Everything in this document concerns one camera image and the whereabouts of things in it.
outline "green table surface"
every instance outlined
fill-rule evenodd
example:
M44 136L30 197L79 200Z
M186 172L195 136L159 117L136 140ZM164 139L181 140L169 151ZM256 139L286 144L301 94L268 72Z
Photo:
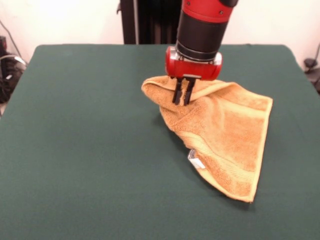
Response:
M270 96L252 204L187 160L142 82L166 45L39 46L0 120L1 240L319 240L320 98L282 45L223 45L219 76Z

